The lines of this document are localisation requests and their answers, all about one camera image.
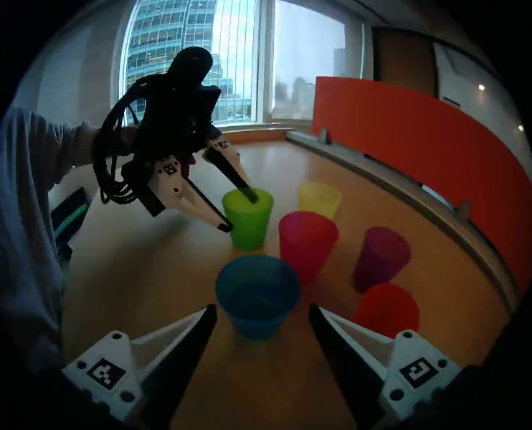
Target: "wooden table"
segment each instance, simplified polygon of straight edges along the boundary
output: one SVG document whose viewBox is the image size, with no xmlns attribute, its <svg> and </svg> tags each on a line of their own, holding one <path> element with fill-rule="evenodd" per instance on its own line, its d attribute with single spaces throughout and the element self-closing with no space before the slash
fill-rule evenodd
<svg viewBox="0 0 532 430">
<path fill-rule="evenodd" d="M 343 192 L 340 239 L 317 284 L 270 341 L 234 333 L 218 322 L 172 421 L 174 429 L 354 429 L 355 425 L 307 318 L 308 303 L 350 317 L 359 295 L 350 284 L 364 232 L 397 230 L 412 260 L 394 280 L 421 311 L 420 333 L 458 364 L 480 363 L 507 323 L 485 275 L 456 243 L 387 191 L 287 142 L 240 145 L 255 186 L 275 200 L 264 252 L 278 255 L 277 225 L 298 207 L 298 187 L 318 180 Z M 222 209 L 233 186 L 198 160 L 193 182 Z M 131 338 L 216 302 L 214 281 L 230 260 L 247 254 L 227 234 L 177 211 L 152 218 L 136 201 L 103 205 L 95 197 L 70 265 L 63 318 L 70 362 L 111 330 Z"/>
</svg>

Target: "black cable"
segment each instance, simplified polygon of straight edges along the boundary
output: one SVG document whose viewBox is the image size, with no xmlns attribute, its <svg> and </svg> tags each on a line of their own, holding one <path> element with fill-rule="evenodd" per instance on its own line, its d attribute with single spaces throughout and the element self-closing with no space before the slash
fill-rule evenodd
<svg viewBox="0 0 532 430">
<path fill-rule="evenodd" d="M 129 204 L 138 198 L 124 179 L 122 181 L 116 180 L 115 172 L 118 156 L 120 154 L 126 155 L 129 152 L 122 136 L 125 110 L 129 108 L 133 116 L 133 122 L 135 125 L 140 125 L 140 121 L 130 104 L 139 98 L 145 98 L 149 91 L 149 82 L 152 82 L 152 76 L 145 76 L 137 80 L 128 89 L 127 93 L 115 104 L 106 117 L 93 142 L 92 167 L 99 183 L 100 199 L 104 204 L 110 200 L 117 204 Z M 110 171 L 106 164 L 106 158 L 109 156 L 111 157 Z"/>
</svg>

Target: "orange wall panel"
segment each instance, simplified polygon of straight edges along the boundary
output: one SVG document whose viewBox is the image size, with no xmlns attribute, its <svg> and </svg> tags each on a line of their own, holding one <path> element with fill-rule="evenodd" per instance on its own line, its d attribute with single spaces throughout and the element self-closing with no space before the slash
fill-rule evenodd
<svg viewBox="0 0 532 430">
<path fill-rule="evenodd" d="M 524 294 L 532 278 L 532 185 L 505 144 L 460 110 L 407 88 L 318 77 L 312 131 L 364 152 L 459 206 L 495 245 Z"/>
</svg>

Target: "pink cup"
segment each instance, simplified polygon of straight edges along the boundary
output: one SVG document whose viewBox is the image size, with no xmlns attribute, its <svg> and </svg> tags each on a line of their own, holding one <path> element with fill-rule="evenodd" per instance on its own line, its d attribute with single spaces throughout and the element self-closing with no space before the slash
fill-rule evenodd
<svg viewBox="0 0 532 430">
<path fill-rule="evenodd" d="M 338 241 L 338 227 L 314 212 L 291 212 L 278 226 L 280 259 L 298 273 L 302 286 L 315 282 Z"/>
<path fill-rule="evenodd" d="M 412 258 L 407 241 L 387 227 L 371 227 L 366 231 L 353 285 L 360 293 L 378 284 L 391 281 Z"/>
</svg>

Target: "building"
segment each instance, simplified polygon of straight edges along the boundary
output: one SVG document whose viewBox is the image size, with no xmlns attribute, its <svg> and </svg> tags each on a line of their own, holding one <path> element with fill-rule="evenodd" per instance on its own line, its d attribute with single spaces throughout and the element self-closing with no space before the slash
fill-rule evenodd
<svg viewBox="0 0 532 430">
<path fill-rule="evenodd" d="M 203 83 L 216 85 L 222 90 L 212 120 L 250 120 L 252 98 L 244 98 L 234 92 L 234 80 L 224 76 L 220 56 L 212 51 L 216 13 L 217 0 L 140 1 L 128 45 L 125 88 L 128 89 L 140 77 L 164 73 L 182 49 L 203 47 L 212 53 L 214 59 Z M 141 119 L 146 108 L 145 101 L 137 100 L 132 107 Z M 132 120 L 130 111 L 127 119 Z"/>
</svg>

